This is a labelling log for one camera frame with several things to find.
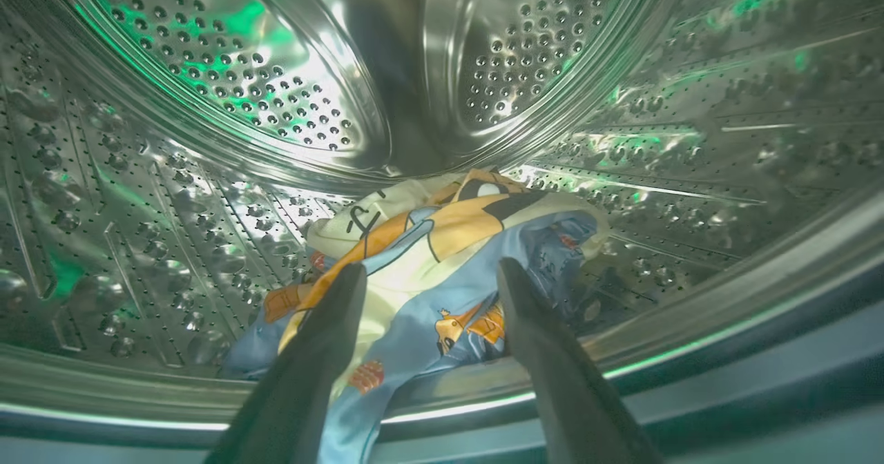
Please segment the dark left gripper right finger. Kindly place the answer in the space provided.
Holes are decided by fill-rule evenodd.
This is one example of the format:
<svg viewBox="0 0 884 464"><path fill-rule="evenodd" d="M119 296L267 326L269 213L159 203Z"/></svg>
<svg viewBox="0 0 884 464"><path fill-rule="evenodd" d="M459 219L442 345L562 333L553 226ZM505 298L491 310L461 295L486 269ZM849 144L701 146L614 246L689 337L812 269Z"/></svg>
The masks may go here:
<svg viewBox="0 0 884 464"><path fill-rule="evenodd" d="M550 463L660 463L660 453L580 342L512 258L497 269L506 345L527 370Z"/></svg>

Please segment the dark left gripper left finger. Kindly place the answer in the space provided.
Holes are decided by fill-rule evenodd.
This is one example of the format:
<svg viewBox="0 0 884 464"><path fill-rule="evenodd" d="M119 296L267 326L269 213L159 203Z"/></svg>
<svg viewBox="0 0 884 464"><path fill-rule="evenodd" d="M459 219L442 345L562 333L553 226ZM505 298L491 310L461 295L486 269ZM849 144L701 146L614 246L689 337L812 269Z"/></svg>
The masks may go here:
<svg viewBox="0 0 884 464"><path fill-rule="evenodd" d="M332 385L356 350L366 284L362 264L344 266L209 452L209 463L316 462Z"/></svg>

